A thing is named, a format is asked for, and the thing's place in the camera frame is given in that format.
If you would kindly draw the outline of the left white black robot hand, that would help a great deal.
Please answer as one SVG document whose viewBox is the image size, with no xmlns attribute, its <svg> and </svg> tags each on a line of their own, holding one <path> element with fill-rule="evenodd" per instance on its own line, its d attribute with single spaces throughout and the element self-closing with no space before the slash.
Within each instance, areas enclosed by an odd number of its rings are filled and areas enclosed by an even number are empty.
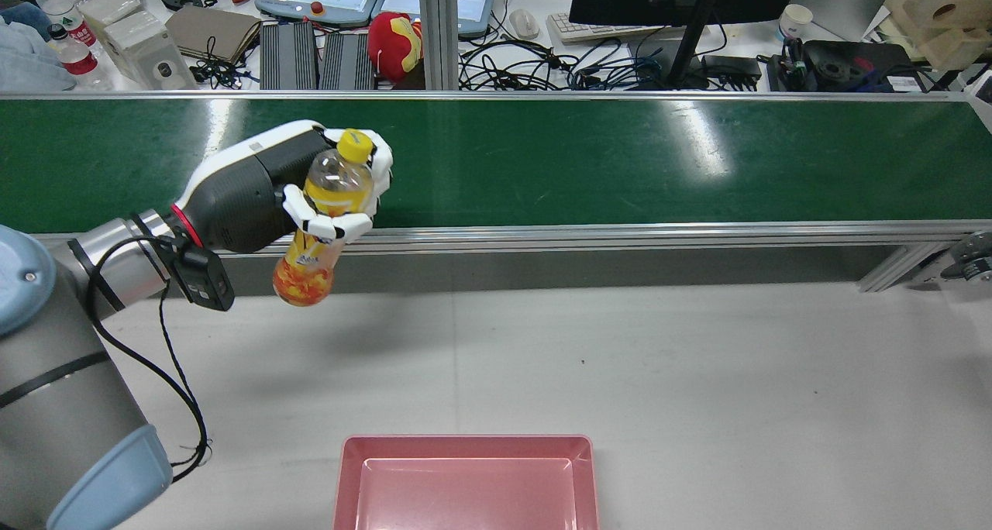
<svg viewBox="0 0 992 530">
<path fill-rule="evenodd" d="M 368 163 L 374 188 L 358 212 L 332 217 L 305 199 L 302 185 L 320 151 L 336 148 L 341 129 L 313 120 L 277 126 L 205 158 L 181 197 L 160 216 L 199 247 L 253 253 L 301 229 L 310 236 L 352 242 L 372 229 L 381 195 L 392 181 L 392 149 L 375 131 L 362 131 L 374 149 Z"/>
</svg>

